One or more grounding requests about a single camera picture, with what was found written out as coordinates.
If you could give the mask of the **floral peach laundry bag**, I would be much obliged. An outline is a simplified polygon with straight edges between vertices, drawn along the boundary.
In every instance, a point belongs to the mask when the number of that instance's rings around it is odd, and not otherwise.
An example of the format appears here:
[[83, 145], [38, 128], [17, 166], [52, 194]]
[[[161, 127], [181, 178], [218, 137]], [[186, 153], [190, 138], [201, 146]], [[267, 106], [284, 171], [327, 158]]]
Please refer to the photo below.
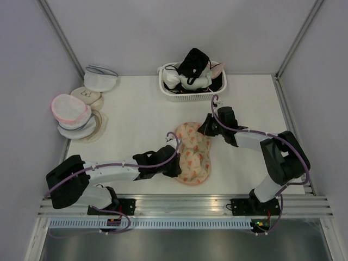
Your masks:
[[209, 155], [212, 139], [198, 132], [200, 126], [197, 122], [186, 122], [175, 131], [182, 142], [179, 147], [181, 174], [176, 180], [185, 185], [202, 184], [212, 171]]

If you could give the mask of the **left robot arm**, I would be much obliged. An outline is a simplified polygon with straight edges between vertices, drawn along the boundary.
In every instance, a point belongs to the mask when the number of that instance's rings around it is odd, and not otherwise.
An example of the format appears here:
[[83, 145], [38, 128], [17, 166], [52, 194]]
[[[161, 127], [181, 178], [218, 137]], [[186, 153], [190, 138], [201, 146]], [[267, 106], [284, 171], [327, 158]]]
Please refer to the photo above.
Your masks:
[[75, 203], [97, 207], [106, 215], [119, 208], [116, 192], [105, 183], [141, 181], [157, 174], [175, 178], [181, 174], [180, 153], [171, 145], [136, 154], [128, 162], [98, 163], [72, 155], [46, 175], [48, 197], [55, 209]]

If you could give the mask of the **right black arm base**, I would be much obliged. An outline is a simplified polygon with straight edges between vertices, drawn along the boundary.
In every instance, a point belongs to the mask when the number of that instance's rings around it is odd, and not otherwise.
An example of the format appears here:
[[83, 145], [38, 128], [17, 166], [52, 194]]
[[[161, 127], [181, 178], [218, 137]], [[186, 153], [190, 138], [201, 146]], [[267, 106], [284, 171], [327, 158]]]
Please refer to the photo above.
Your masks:
[[255, 198], [232, 198], [230, 204], [233, 216], [277, 216], [281, 210], [275, 198], [265, 203]]

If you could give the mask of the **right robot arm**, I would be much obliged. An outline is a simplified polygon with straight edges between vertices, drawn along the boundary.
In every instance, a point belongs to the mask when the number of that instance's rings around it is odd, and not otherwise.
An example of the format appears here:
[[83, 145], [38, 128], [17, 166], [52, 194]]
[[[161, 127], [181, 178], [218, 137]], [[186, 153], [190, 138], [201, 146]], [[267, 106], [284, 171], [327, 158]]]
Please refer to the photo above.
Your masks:
[[267, 174], [249, 193], [248, 208], [260, 215], [268, 203], [276, 199], [290, 185], [303, 185], [309, 181], [310, 162], [291, 131], [270, 134], [251, 130], [238, 124], [231, 107], [221, 107], [207, 114], [198, 132], [209, 137], [220, 135], [234, 147], [260, 152]]

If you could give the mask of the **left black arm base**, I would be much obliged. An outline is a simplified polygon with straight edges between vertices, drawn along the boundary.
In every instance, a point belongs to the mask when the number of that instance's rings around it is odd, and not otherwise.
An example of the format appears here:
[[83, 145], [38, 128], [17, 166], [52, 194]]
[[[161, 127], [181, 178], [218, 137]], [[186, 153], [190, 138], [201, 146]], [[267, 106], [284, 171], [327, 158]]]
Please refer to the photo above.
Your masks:
[[119, 198], [116, 202], [105, 207], [103, 211], [97, 210], [92, 206], [88, 206], [87, 214], [92, 215], [116, 215], [120, 212], [128, 216], [133, 216], [136, 209], [136, 200], [133, 198]]

